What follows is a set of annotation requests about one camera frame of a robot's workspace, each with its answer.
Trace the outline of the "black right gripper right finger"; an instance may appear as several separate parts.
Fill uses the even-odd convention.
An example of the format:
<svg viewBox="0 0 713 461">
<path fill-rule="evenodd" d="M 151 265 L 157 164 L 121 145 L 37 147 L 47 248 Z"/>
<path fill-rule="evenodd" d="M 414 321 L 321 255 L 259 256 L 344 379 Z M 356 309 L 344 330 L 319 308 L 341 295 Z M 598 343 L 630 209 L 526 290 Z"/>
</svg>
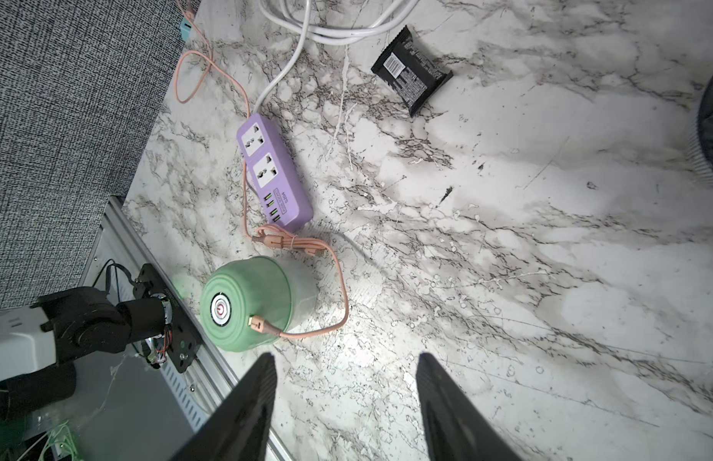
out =
<svg viewBox="0 0 713 461">
<path fill-rule="evenodd" d="M 416 374 L 431 460 L 518 460 L 439 361 L 422 353 Z"/>
</svg>

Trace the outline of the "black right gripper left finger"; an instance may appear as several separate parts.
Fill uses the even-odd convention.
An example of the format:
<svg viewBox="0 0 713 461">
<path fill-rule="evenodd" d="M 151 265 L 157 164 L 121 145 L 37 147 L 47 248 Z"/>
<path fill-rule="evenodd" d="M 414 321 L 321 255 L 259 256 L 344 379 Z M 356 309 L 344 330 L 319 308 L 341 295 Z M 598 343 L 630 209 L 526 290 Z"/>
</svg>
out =
<svg viewBox="0 0 713 461">
<path fill-rule="evenodd" d="M 174 460 L 263 460 L 276 397 L 275 357 L 261 355 Z"/>
</svg>

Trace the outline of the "teal USB wall charger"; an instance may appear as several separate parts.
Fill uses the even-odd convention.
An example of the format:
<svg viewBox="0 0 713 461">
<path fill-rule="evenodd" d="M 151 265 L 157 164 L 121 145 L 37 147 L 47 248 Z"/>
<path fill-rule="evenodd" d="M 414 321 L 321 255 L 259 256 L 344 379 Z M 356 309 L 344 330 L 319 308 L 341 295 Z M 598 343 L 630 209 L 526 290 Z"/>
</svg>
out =
<svg viewBox="0 0 713 461">
<path fill-rule="evenodd" d="M 192 25 L 186 17 L 182 19 L 179 28 L 182 40 L 188 42 L 192 32 Z"/>
</svg>

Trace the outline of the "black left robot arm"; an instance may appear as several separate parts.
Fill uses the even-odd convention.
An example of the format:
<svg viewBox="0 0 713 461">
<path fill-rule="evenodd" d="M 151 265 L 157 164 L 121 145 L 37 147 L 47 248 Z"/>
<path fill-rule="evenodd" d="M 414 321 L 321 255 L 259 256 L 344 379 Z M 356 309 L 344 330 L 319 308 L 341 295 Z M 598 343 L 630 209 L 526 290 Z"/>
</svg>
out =
<svg viewBox="0 0 713 461">
<path fill-rule="evenodd" d="M 74 362 L 92 353 L 122 353 L 165 333 L 158 298 L 111 303 L 81 286 L 43 296 L 0 315 L 0 420 L 12 422 L 76 390 Z"/>
</svg>

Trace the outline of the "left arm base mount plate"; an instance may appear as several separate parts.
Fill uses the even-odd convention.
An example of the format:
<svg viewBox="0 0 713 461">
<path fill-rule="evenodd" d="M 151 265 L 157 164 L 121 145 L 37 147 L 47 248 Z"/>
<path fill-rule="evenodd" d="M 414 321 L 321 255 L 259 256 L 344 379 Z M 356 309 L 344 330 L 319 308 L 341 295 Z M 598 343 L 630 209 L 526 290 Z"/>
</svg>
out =
<svg viewBox="0 0 713 461">
<path fill-rule="evenodd" d="M 134 296 L 137 299 L 156 298 L 162 302 L 168 331 L 165 354 L 177 372 L 185 374 L 197 359 L 204 341 L 176 290 L 154 264 L 144 263 L 136 278 Z"/>
</svg>

